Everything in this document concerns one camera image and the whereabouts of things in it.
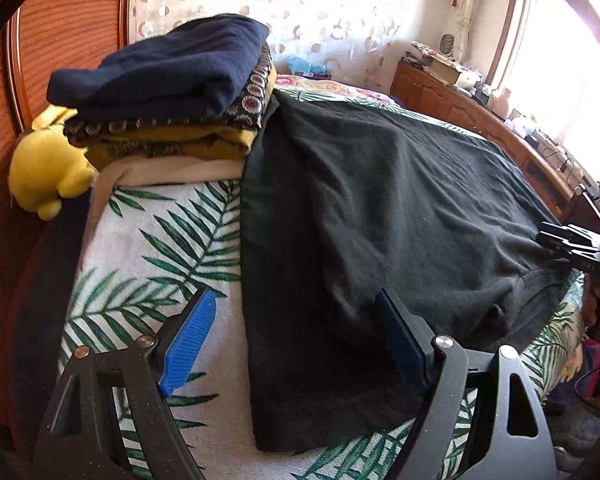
folded navy blue garment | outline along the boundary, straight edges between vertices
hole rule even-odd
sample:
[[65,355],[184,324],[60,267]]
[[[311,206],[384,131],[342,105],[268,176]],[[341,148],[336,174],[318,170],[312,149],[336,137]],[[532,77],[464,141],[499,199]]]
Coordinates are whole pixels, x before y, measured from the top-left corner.
[[110,54],[95,70],[51,74],[46,98],[85,121],[221,115],[256,66],[269,29],[240,14],[193,20]]

folded clothes stack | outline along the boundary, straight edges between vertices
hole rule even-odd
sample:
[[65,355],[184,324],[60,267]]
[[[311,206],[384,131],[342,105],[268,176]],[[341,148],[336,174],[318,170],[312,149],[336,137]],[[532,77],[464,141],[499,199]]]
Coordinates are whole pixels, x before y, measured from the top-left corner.
[[276,81],[268,33],[238,14],[193,20],[95,70],[56,70],[46,96],[77,108],[64,134],[98,170],[127,155],[240,159]]

plush toy foot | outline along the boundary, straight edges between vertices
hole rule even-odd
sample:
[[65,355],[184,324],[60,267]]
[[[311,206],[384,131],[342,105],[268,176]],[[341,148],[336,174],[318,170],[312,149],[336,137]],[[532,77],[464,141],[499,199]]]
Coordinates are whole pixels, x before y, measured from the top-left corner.
[[38,208],[38,216],[43,220],[51,220],[62,209],[62,201],[60,199],[47,202]]
[[89,189],[95,174],[96,170],[91,164],[72,170],[58,184],[58,194],[62,198],[80,196]]

wooden cabinet door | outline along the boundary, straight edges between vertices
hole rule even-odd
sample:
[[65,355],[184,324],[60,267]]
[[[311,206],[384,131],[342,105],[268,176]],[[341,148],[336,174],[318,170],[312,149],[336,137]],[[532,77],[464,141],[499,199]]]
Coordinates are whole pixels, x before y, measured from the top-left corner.
[[420,98],[420,77],[418,71],[400,63],[391,84],[391,95],[396,97],[402,106],[413,110]]
[[468,99],[461,95],[452,95],[446,109],[445,121],[477,134],[482,129],[484,112],[478,110]]
[[414,111],[445,121],[447,104],[445,86],[429,77],[423,77],[420,85],[420,98]]

patterned blanket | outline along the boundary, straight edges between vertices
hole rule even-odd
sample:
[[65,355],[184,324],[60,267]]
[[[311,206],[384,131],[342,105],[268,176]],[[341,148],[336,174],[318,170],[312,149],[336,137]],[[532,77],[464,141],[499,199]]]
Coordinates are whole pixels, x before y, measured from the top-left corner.
[[[294,89],[299,99],[356,100],[339,94]],[[435,121],[375,102],[398,113]],[[78,271],[64,326],[59,369],[85,344],[96,351],[124,348],[155,333],[183,309],[200,286],[218,298],[216,320],[187,383],[168,398],[196,461],[211,479],[384,478],[413,421],[392,431],[301,454],[256,449],[251,432],[247,341],[240,295],[240,183],[237,180],[137,189],[117,188]],[[557,382],[568,355],[584,333],[580,315],[582,277],[571,285],[550,323],[522,354],[543,398]],[[134,472],[150,478],[125,392],[116,408]],[[441,478],[459,466],[476,392],[462,402]]]

